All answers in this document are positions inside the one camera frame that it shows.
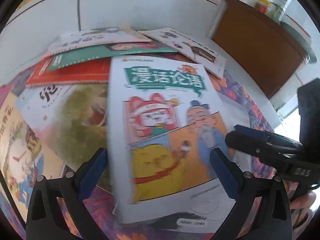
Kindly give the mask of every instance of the pink cartoon character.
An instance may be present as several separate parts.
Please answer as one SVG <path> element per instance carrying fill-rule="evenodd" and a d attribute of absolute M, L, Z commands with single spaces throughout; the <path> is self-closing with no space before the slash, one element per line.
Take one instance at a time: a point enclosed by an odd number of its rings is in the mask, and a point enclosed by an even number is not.
<path fill-rule="evenodd" d="M 129 123 L 137 137 L 155 136 L 178 127 L 171 102 L 164 101 L 159 93 L 152 94 L 149 101 L 131 97 L 129 111 Z"/>

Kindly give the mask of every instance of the book title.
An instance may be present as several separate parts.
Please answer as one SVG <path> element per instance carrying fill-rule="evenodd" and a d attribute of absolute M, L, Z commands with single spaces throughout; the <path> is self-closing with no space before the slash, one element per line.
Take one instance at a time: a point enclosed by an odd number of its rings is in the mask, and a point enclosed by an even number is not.
<path fill-rule="evenodd" d="M 167 87 L 190 89 L 201 96 L 205 91 L 202 76 L 183 71 L 152 69 L 148 66 L 125 68 L 130 85 L 139 90 L 165 90 Z"/>

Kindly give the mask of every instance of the red book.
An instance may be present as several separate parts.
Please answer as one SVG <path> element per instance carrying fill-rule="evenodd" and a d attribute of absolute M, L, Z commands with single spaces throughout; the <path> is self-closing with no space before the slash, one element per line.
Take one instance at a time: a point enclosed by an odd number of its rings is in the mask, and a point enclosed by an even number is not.
<path fill-rule="evenodd" d="M 110 57 L 47 72 L 52 59 L 53 57 L 47 57 L 36 64 L 36 70 L 26 83 L 27 87 L 49 84 L 107 83 L 109 80 Z"/>

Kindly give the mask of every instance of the comic book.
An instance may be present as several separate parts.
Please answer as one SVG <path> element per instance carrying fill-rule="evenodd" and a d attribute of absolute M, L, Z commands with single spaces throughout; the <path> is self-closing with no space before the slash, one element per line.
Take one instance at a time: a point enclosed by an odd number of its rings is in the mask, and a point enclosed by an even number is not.
<path fill-rule="evenodd" d="M 124 224 L 215 232 L 230 212 L 210 165 L 228 121 L 203 65 L 148 56 L 113 57 L 108 150 L 117 215 Z"/>
<path fill-rule="evenodd" d="M 204 67 L 218 78 L 223 77 L 226 59 L 215 51 L 203 46 L 193 38 L 179 33 L 171 28 L 152 31 L 139 31 L 140 33 L 160 41 L 169 47 L 177 49 L 183 55 Z"/>
<path fill-rule="evenodd" d="M 158 41 L 96 45 L 81 49 L 74 49 L 55 55 L 47 71 L 97 58 L 151 52 L 177 52 L 177 50 Z"/>
<path fill-rule="evenodd" d="M 106 83 L 109 79 L 110 58 L 95 59 L 66 68 L 47 71 L 53 57 L 47 57 L 35 65 L 36 69 L 26 86 L 50 84 Z"/>
<path fill-rule="evenodd" d="M 63 161 L 31 130 L 9 93 L 0 109 L 0 169 L 23 219 L 39 175 L 59 178 Z"/>
<path fill-rule="evenodd" d="M 26 88 L 17 107 L 35 134 L 76 171 L 107 147 L 107 92 L 107 84 Z M 108 171 L 99 186 L 111 190 Z"/>
<path fill-rule="evenodd" d="M 49 47 L 45 56 L 99 44 L 148 41 L 151 41 L 151 39 L 134 31 L 129 26 L 82 30 L 76 33 L 61 35 Z"/>

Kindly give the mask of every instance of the yellow cartoon face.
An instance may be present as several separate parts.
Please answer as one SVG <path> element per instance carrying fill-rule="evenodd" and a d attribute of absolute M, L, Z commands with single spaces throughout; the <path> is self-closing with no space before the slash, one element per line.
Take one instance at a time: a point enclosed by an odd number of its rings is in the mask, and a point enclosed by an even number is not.
<path fill-rule="evenodd" d="M 132 166 L 136 178 L 154 176 L 174 166 L 177 159 L 162 144 L 151 144 L 131 150 Z"/>

